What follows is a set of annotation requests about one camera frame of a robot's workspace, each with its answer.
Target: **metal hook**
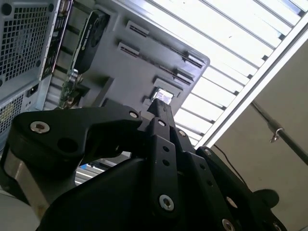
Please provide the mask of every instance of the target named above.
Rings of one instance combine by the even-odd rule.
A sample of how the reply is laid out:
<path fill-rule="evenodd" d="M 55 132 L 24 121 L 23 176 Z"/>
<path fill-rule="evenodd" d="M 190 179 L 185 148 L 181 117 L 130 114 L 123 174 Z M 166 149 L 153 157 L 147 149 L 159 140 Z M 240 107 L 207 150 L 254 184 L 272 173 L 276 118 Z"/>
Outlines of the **metal hook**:
<path fill-rule="evenodd" d="M 276 140 L 279 139 L 280 136 L 279 136 L 278 132 L 280 130 L 283 130 L 283 128 L 279 128 L 279 129 L 276 130 L 276 132 L 273 134 L 273 137 L 269 141 L 270 143 L 274 143 Z"/>

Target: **rectangular slot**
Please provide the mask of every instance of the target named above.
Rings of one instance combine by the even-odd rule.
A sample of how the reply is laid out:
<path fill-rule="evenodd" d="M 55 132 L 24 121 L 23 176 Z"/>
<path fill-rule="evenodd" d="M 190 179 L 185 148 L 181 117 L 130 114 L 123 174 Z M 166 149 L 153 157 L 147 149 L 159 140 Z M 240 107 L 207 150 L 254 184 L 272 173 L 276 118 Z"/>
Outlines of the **rectangular slot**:
<path fill-rule="evenodd" d="M 190 73 L 184 71 L 184 70 L 176 70 L 176 75 L 178 78 L 181 78 L 183 80 L 185 80 L 186 82 L 189 83 L 193 83 L 193 78 L 194 76 L 192 76 Z"/>
<path fill-rule="evenodd" d="M 118 51 L 121 51 L 128 57 L 137 58 L 139 56 L 139 51 L 125 45 L 124 43 L 120 42 L 118 46 Z"/>
<path fill-rule="evenodd" d="M 137 33 L 139 36 L 146 38 L 149 35 L 149 31 L 142 28 L 141 26 L 138 26 L 137 24 L 133 23 L 132 21 L 129 21 L 127 23 L 126 29 L 129 29 L 135 33 Z"/>
<path fill-rule="evenodd" d="M 193 66 L 202 69 L 202 67 L 204 67 L 205 63 L 203 62 L 203 60 L 198 59 L 197 57 L 191 55 L 189 52 L 187 53 L 187 57 L 184 60 L 185 63 L 190 63 Z"/>

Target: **bolt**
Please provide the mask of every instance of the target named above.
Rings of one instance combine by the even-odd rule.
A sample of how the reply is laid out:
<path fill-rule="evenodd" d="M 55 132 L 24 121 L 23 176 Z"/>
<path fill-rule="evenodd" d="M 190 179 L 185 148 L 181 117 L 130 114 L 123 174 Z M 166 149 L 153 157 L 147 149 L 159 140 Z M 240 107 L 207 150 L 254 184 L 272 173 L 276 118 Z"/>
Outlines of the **bolt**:
<path fill-rule="evenodd" d="M 223 225 L 223 227 L 225 228 L 226 231 L 235 231 L 234 226 L 227 219 L 222 220 L 222 225 Z"/>
<path fill-rule="evenodd" d="M 168 212 L 172 212 L 174 210 L 173 200 L 167 195 L 161 195 L 159 197 L 159 204 L 164 210 Z"/>
<path fill-rule="evenodd" d="M 138 115 L 135 112 L 129 112 L 129 114 L 133 118 L 138 118 Z"/>
<path fill-rule="evenodd" d="M 185 132 L 183 132 L 183 131 L 181 131 L 181 130 L 179 130 L 179 134 L 181 135 L 181 136 L 186 136 L 186 134 L 185 134 Z"/>
<path fill-rule="evenodd" d="M 30 129 L 33 132 L 36 132 L 38 134 L 46 133 L 50 130 L 50 127 L 48 124 L 41 122 L 41 121 L 35 121 L 30 124 Z"/>
<path fill-rule="evenodd" d="M 204 149 L 204 151 L 205 151 L 205 153 L 206 153 L 207 155 L 212 155 L 211 152 L 210 152 L 209 150 Z"/>
<path fill-rule="evenodd" d="M 166 124 L 165 124 L 162 120 L 159 120 L 158 123 L 159 123 L 161 126 L 166 126 Z"/>
<path fill-rule="evenodd" d="M 280 227 L 276 223 L 273 223 L 273 225 L 277 231 L 281 231 Z"/>

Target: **white wall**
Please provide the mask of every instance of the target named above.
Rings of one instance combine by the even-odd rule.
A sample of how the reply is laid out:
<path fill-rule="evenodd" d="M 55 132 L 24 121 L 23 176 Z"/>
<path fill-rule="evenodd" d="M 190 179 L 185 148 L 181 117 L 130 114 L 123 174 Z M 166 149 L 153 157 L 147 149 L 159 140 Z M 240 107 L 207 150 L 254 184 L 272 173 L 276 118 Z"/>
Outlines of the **white wall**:
<path fill-rule="evenodd" d="M 256 101 L 308 152 L 308 42 Z M 281 201 L 273 212 L 288 230 L 298 231 L 308 225 L 308 166 L 284 141 L 270 144 L 271 137 L 267 124 L 249 106 L 216 145 L 225 151 L 251 190 L 278 192 Z"/>

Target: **ventilation grille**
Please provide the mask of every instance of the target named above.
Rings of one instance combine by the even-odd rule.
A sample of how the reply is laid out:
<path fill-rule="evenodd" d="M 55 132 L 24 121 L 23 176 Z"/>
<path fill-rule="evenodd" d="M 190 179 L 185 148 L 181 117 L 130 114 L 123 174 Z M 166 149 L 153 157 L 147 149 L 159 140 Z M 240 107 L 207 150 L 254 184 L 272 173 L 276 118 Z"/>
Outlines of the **ventilation grille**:
<path fill-rule="evenodd" d="M 47 32 L 47 7 L 15 8 L 14 19 L 4 22 L 0 75 L 8 81 L 30 69 L 39 58 Z"/>
<path fill-rule="evenodd" d="M 24 94 L 21 94 L 0 108 L 0 135 L 11 126 L 14 117 L 21 113 L 23 99 Z"/>

